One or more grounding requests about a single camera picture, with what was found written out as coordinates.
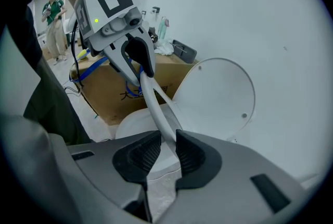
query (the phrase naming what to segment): white plastic bag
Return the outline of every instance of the white plastic bag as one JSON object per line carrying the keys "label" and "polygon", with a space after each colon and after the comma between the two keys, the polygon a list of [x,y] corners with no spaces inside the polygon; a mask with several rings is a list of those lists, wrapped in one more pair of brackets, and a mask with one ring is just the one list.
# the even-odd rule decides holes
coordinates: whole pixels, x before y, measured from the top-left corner
{"label": "white plastic bag", "polygon": [[172,55],[173,46],[167,40],[158,40],[155,44],[156,49],[154,52],[160,55]]}

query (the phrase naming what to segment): yellow object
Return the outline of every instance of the yellow object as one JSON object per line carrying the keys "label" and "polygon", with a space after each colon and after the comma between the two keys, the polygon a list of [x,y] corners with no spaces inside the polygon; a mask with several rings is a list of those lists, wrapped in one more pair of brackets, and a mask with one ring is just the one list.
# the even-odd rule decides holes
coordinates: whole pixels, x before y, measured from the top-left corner
{"label": "yellow object", "polygon": [[82,56],[84,56],[84,55],[86,55],[86,54],[87,54],[87,49],[82,50],[82,51],[78,54],[77,59],[80,59]]}

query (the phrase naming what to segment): dark green pants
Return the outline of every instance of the dark green pants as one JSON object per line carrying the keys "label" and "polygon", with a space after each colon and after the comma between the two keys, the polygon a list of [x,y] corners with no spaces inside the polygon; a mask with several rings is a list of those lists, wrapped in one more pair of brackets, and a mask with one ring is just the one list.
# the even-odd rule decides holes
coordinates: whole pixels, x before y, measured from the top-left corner
{"label": "dark green pants", "polygon": [[68,145],[91,142],[44,57],[39,61],[36,73],[41,81],[29,100],[24,117],[39,122],[48,133],[62,136]]}

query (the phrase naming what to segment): white toilet lid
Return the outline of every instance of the white toilet lid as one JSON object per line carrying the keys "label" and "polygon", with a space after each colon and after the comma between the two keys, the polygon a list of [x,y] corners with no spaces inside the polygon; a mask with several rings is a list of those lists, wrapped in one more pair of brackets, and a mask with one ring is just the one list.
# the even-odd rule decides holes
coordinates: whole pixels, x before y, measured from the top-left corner
{"label": "white toilet lid", "polygon": [[191,69],[173,102],[193,132],[226,140],[251,119],[255,92],[249,75],[238,64],[210,58]]}

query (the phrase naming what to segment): man in green shirt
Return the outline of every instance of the man in green shirt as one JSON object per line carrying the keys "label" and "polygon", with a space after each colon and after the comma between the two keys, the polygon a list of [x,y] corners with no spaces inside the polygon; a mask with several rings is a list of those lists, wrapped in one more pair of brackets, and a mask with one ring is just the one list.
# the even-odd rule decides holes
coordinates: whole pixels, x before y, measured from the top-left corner
{"label": "man in green shirt", "polygon": [[65,8],[62,0],[49,0],[43,7],[42,22],[47,19],[46,44],[54,58],[54,65],[58,63],[59,56],[66,60],[66,47],[64,42],[64,34],[62,29],[61,15],[65,13]]}

